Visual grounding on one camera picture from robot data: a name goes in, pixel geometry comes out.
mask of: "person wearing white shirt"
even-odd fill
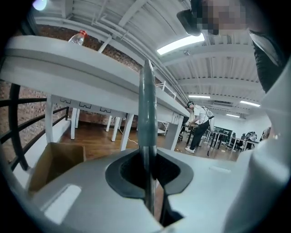
[[[188,102],[186,107],[190,110],[189,121],[186,124],[191,126],[196,123],[198,127],[195,130],[190,147],[186,147],[185,150],[195,153],[195,147],[209,127],[209,119],[206,115],[207,108],[195,105],[192,101]]]

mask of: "red bottle cap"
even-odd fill
[[[85,37],[88,36],[87,32],[84,30],[80,30],[80,33],[82,33]]]

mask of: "cardboard box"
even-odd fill
[[[84,161],[85,147],[66,143],[48,143],[34,168],[28,188],[29,193],[34,194]]]

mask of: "white ceiling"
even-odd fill
[[[190,0],[48,0],[35,11],[38,24],[84,29],[143,65],[149,58],[157,78],[166,80],[177,98],[193,99],[213,112],[246,117],[256,109],[239,103],[259,103],[264,91],[259,83],[253,45],[247,31],[232,36],[206,36],[197,43],[160,56],[156,50],[186,37],[178,11],[189,9]]]

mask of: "ceiling light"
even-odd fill
[[[210,96],[189,96],[190,98],[204,98],[204,99],[210,99]]]
[[[37,10],[43,10],[46,7],[47,0],[35,0],[32,5]]]
[[[187,46],[187,45],[190,45],[190,44],[194,44],[194,43],[197,43],[197,42],[201,42],[201,41],[204,41],[205,38],[203,36],[203,34],[201,33],[199,36],[188,36],[188,37],[185,37],[183,39],[180,39],[178,41],[175,41],[173,43],[170,43],[160,49],[157,50],[157,52],[160,54],[160,55],[163,55],[167,52],[170,52],[174,49],[177,49],[177,48],[180,48],[180,47],[183,47],[183,46]]]
[[[227,114],[227,116],[240,118],[239,116],[235,116],[235,115],[232,115],[232,114]]]
[[[248,104],[248,105],[253,105],[253,106],[256,106],[256,107],[259,107],[260,105],[259,104],[254,104],[254,103],[250,103],[250,102],[247,102],[247,101],[241,101],[242,104]]]

